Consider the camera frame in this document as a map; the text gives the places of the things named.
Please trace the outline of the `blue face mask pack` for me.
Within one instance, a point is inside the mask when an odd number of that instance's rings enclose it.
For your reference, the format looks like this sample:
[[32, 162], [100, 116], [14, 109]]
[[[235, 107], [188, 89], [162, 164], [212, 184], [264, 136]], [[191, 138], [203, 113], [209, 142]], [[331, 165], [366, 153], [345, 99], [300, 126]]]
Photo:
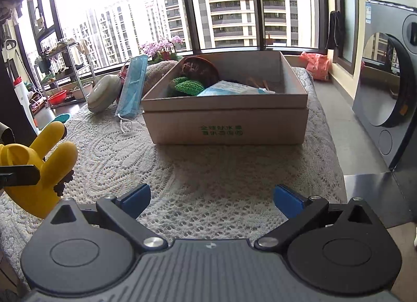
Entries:
[[129, 60], [115, 112], [115, 116], [119, 119], [121, 132], [124, 134], [133, 129], [132, 120], [139, 113], [147, 66], [148, 56], [145, 54], [135, 56]]

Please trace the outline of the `grey round tin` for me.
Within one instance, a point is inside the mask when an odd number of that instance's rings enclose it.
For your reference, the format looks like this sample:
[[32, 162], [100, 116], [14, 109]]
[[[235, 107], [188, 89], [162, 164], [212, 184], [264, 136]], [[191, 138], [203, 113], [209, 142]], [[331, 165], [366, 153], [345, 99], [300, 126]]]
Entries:
[[93, 113], [103, 112], [118, 98], [121, 87], [121, 78], [118, 75], [103, 76], [88, 96], [88, 109]]

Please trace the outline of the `white lace tablecloth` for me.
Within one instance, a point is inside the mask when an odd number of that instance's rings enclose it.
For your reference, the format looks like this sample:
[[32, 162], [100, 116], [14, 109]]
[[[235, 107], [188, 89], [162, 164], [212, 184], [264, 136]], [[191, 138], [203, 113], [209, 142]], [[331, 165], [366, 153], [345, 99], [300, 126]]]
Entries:
[[345, 202], [344, 176], [312, 77], [300, 67], [295, 73], [309, 109], [305, 140], [297, 146], [158, 146], [142, 116], [125, 134], [113, 109], [79, 110], [66, 123], [78, 160], [65, 195], [93, 203], [148, 184], [151, 203], [139, 221], [167, 240], [259, 238], [285, 221], [272, 198], [278, 184]]

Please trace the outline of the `white spray bottle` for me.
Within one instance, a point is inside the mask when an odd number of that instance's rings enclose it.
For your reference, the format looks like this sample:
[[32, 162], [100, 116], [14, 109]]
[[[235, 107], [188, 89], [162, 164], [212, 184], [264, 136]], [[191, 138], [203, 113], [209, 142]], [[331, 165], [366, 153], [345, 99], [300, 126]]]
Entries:
[[28, 122], [30, 123], [34, 132], [38, 135], [39, 130], [38, 130], [38, 127], [36, 127], [36, 125], [35, 125], [35, 122], [33, 120], [33, 115], [32, 115], [32, 112], [30, 110], [30, 102], [29, 102], [29, 99], [28, 99], [28, 90], [25, 87], [21, 77], [16, 78], [16, 80], [14, 81], [14, 90], [15, 90], [15, 93], [16, 93], [18, 99], [19, 99], [19, 102], [23, 106], [23, 110], [26, 114], [26, 117], [28, 118]]

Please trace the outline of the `red plastic basin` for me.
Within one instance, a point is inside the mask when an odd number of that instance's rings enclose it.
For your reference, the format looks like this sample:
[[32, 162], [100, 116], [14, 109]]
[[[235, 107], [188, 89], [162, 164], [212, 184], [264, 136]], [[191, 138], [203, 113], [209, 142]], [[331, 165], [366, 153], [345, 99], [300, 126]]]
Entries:
[[48, 103], [51, 106], [60, 105], [61, 103], [64, 102], [64, 100], [66, 99], [66, 96], [67, 96], [67, 90], [60, 90], [54, 95], [51, 95], [48, 97]]

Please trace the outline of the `metal storage rack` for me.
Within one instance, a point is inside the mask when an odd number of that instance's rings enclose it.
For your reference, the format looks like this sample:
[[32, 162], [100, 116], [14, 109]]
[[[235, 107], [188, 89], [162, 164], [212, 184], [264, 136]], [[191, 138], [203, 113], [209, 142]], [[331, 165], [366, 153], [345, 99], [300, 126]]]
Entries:
[[[41, 53], [34, 68], [36, 83], [52, 109], [86, 102], [96, 82], [86, 40], [61, 39], [55, 47]], [[67, 90], [66, 99], [51, 106], [48, 97], [60, 90]]]

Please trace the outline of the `brown cardboard box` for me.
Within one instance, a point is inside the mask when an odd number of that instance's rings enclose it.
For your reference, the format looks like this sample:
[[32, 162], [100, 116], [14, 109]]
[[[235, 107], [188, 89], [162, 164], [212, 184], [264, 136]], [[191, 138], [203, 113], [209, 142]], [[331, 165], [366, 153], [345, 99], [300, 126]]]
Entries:
[[299, 145], [308, 122], [308, 93], [278, 51], [192, 55], [210, 61], [220, 81], [273, 90], [266, 95], [168, 96], [181, 60], [143, 97], [146, 126], [161, 145]]

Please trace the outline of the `dark grey washing machine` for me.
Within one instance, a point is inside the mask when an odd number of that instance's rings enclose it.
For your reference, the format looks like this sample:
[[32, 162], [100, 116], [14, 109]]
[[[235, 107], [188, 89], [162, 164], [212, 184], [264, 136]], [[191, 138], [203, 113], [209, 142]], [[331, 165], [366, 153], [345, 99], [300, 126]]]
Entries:
[[416, 8], [367, 0], [353, 111], [389, 169], [416, 130]]

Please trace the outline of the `light blue wipes packet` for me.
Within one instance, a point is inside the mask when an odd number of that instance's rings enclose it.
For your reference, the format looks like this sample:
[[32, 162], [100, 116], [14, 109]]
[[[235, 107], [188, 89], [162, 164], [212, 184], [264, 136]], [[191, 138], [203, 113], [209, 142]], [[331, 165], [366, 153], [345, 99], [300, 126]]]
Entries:
[[273, 90], [266, 88], [257, 88], [241, 83], [234, 83], [229, 81], [219, 81], [214, 85], [204, 89], [197, 96], [220, 96], [220, 95], [266, 95], [275, 94]]

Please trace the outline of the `green crochet item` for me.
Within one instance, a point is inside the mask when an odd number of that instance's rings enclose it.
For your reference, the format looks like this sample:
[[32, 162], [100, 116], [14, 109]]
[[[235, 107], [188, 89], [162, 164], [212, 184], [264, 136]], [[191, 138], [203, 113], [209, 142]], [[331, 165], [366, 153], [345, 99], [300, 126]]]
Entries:
[[204, 86], [199, 82], [188, 79], [186, 76], [173, 78], [168, 86], [168, 96], [185, 97], [197, 96], [205, 90]]

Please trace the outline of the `pink knitted cloth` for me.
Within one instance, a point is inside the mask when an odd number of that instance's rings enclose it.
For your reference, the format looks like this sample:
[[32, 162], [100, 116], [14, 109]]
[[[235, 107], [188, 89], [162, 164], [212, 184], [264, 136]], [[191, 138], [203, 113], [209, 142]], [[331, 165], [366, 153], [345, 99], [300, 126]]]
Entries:
[[146, 95], [176, 64], [176, 61], [168, 60], [147, 66], [142, 96]]

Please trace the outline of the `orange plastic bag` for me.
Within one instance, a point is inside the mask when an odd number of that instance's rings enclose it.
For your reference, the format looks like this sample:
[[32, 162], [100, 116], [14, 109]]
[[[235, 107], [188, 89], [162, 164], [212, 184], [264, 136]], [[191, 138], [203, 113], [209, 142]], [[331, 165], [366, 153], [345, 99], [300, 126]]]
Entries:
[[300, 59], [306, 63], [306, 69], [314, 80], [329, 80], [331, 61], [328, 56], [318, 53], [302, 52]]

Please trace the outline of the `brown crochet item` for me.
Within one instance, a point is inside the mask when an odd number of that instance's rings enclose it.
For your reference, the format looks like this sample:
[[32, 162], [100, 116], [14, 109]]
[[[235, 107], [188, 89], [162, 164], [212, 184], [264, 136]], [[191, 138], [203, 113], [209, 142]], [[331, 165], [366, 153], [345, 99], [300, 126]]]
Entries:
[[188, 56], [182, 61], [182, 76], [198, 81], [204, 88], [220, 81], [217, 68], [207, 59], [199, 56]]

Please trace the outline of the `pink orchid plant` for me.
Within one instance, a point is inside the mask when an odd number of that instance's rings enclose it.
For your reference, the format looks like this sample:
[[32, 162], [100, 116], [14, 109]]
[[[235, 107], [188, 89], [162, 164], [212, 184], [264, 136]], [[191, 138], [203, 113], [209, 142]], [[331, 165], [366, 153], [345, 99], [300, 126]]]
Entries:
[[158, 42], [149, 42], [139, 47], [140, 52], [148, 57], [151, 64], [161, 61], [178, 61], [177, 48], [183, 44], [183, 39], [178, 35], [163, 38]]

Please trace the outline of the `black hanging cloth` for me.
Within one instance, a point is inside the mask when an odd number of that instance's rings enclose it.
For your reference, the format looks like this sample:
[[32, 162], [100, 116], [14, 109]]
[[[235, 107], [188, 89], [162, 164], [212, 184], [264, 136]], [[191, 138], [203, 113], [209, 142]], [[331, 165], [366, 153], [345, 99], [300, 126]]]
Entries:
[[343, 24], [340, 11], [331, 11], [329, 14], [329, 32], [327, 38], [327, 49], [335, 49], [342, 44]]

